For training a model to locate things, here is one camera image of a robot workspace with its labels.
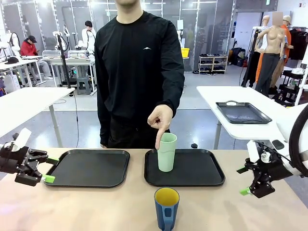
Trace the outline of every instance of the stool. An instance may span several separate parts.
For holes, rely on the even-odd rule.
[[[90,95],[92,87],[89,83],[89,77],[77,78],[77,95],[87,94]]]

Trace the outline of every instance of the black cap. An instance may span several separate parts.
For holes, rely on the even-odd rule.
[[[86,21],[85,22],[85,25],[88,26],[88,27],[93,27],[93,24],[91,21]]]
[[[15,64],[15,63],[18,63],[19,60],[16,58],[16,57],[10,57],[8,58],[8,61],[4,64]]]
[[[35,40],[35,37],[34,37],[33,35],[30,35],[30,36],[28,37],[28,39],[29,39],[31,42],[33,42],[33,43],[37,43],[37,41]]]

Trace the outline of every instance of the pointing finger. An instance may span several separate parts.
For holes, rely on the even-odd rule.
[[[162,139],[162,136],[164,134],[165,130],[163,128],[160,128],[157,132],[157,136],[156,136],[156,143],[155,143],[155,148],[158,150],[159,149],[159,143]]]

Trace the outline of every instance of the pole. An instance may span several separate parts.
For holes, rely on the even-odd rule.
[[[71,88],[71,84],[70,84],[69,78],[68,78],[68,71],[67,71],[64,51],[63,51],[63,47],[62,47],[62,41],[61,41],[61,37],[60,37],[59,34],[57,34],[57,38],[58,38],[58,43],[59,43],[59,50],[61,52],[61,59],[62,59],[62,64],[63,64],[63,69],[64,69],[64,77],[65,77],[66,82],[67,82],[67,87]]]

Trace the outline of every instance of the man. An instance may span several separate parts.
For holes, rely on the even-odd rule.
[[[82,34],[82,42],[86,48],[86,50],[89,52],[89,54],[94,53],[94,43],[95,43],[95,37],[96,37],[96,32],[93,28],[93,24],[91,21],[86,21],[85,22],[86,28],[84,28],[81,32]],[[88,75],[91,76],[91,71],[90,67],[88,67]]]
[[[101,145],[156,148],[180,103],[184,65],[174,25],[115,0],[117,17],[95,40]]]
[[[27,37],[24,42],[21,45],[21,49],[20,49],[20,54],[22,56],[26,55],[26,56],[34,56],[34,55],[38,55],[38,51],[34,45],[34,43],[36,43],[37,41],[35,40],[35,37],[30,35],[29,37]],[[38,60],[38,65],[39,67],[42,68],[43,73],[44,73],[44,80],[48,80],[48,79],[53,79],[51,77],[51,73],[50,73],[50,69],[48,66],[48,63],[39,59]],[[35,69],[36,73],[32,73],[33,77],[36,79],[39,79],[38,77],[38,71]]]

